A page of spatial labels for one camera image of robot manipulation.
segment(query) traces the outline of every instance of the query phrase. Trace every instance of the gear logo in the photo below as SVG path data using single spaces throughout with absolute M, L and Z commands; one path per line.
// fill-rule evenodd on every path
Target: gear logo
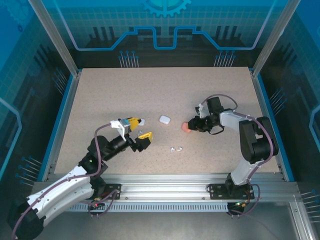
M 149 10 L 150 14 L 155 14 L 157 17 L 168 15 L 173 17 L 175 14 L 180 14 L 180 10 L 187 9 L 187 4 L 191 4 L 191 0 L 142 0 L 144 10 Z
M 29 16 L 29 5 L 27 0 L 0 0 L 0 7 L 6 7 L 11 17 L 21 24 Z

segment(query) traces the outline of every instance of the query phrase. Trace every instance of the black mounting plate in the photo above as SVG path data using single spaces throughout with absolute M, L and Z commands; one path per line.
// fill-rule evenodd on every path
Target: black mounting plate
M 104 186 L 104 190 L 103 193 L 101 195 L 102 198 L 104 198 L 105 196 L 107 196 L 108 194 L 110 194 L 114 189 L 118 189 L 120 192 L 116 194 L 115 199 L 114 200 L 119 200 L 120 199 L 120 194 L 121 194 L 121 184 L 117 184 L 117 183 L 106 183 Z M 112 200 L 113 196 L 111 195 L 110 197 L 107 198 L 107 200 Z
M 255 199 L 255 194 L 252 186 L 238 186 L 237 190 L 233 191 L 233 196 L 230 196 L 227 187 L 224 183 L 209 184 L 206 189 L 210 193 L 211 200 L 247 200 Z

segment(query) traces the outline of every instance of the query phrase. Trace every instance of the blue enclosure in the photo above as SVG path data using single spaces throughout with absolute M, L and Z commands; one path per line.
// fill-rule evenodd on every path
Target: blue enclosure
M 1 184 L 30 191 L 46 179 L 77 69 L 248 67 L 285 180 L 320 186 L 320 1 L 301 0 L 291 17 L 293 0 L 42 0 L 45 22 L 29 2 L 0 0 Z

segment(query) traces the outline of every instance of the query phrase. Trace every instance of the floor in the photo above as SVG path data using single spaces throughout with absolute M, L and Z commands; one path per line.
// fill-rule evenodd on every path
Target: floor
M 207 96 L 227 94 L 238 102 L 237 111 L 251 116 L 262 112 L 247 67 L 85 68 L 74 98 L 55 173 L 72 169 L 86 155 L 94 131 L 118 118 L 145 119 L 138 131 L 153 132 L 153 142 L 143 152 L 127 149 L 107 162 L 110 174 L 228 173 L 242 157 L 239 134 L 231 129 L 219 135 L 181 130 Z M 233 108 L 220 98 L 224 108 Z M 171 118 L 169 125 L 158 121 Z M 108 140 L 115 129 L 99 132 Z M 183 150 L 170 153 L 170 148 Z M 261 172 L 278 172 L 275 158 Z

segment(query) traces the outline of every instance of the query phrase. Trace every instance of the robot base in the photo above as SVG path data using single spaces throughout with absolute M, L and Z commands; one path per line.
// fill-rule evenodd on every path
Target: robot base
M 225 183 L 209 184 L 207 191 L 211 200 L 248 200 L 255 199 L 253 187 L 249 184 L 234 185 L 230 174 Z

